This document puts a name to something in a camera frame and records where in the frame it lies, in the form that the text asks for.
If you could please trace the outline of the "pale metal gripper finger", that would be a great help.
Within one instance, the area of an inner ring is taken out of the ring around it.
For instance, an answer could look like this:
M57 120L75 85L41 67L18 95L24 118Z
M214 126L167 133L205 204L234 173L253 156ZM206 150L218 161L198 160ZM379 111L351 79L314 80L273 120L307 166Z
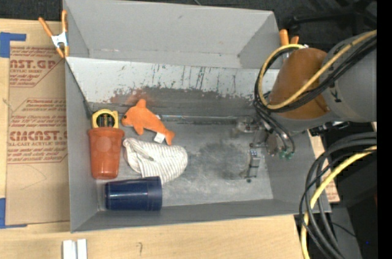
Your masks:
M246 172L247 178L256 178L260 166L261 157L256 149L249 150L249 163Z
M242 133L255 133L256 131L258 131L258 124L253 119L238 118L231 130L231 137L238 137Z

